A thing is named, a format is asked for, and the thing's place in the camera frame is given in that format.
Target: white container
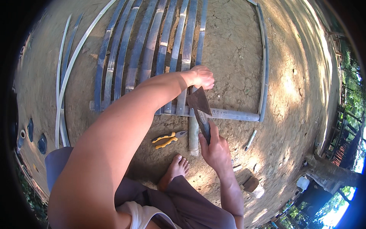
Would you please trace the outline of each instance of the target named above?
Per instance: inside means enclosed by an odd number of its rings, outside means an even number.
[[[296,182],[296,185],[301,188],[302,190],[306,190],[309,186],[310,181],[306,179],[305,177],[300,177],[298,181]]]

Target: tree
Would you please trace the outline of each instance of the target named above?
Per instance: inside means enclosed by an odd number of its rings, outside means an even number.
[[[361,173],[355,173],[351,170],[338,167],[332,162],[319,157],[319,155],[315,153],[315,150],[316,147],[314,146],[313,150],[310,150],[305,155],[307,166],[301,168],[297,178],[308,173],[325,180],[339,182],[343,186],[358,186],[358,182],[363,176]]]
[[[342,197],[343,197],[343,199],[345,200],[345,201],[347,201],[349,204],[351,204],[352,203],[352,201],[351,200],[349,200],[347,197],[346,197],[346,195],[342,192],[342,190],[341,189],[338,189],[338,191],[337,191]]]

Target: sunlight patch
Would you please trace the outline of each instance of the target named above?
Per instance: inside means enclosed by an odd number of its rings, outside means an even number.
[[[255,218],[254,218],[254,220],[252,221],[252,223],[255,223],[255,222],[257,222],[258,221],[258,219],[260,218],[260,217],[262,217],[264,214],[266,214],[267,213],[267,209],[263,209]]]

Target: blue sandal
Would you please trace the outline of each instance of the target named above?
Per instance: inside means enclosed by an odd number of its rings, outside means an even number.
[[[33,120],[32,119],[29,119],[29,123],[27,126],[27,133],[28,133],[29,141],[33,142]]]
[[[41,138],[38,141],[37,147],[40,150],[41,154],[45,154],[46,153],[47,139],[46,139],[46,136],[44,135],[44,133],[41,134]]]

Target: white shirt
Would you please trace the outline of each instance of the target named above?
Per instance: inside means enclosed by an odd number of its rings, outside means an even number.
[[[180,226],[173,223],[173,221],[165,213],[152,206],[141,206],[140,204],[131,201],[125,202],[123,205],[116,208],[119,212],[125,212],[132,216],[132,222],[130,229],[145,229],[151,218],[159,214],[175,229],[182,229]]]

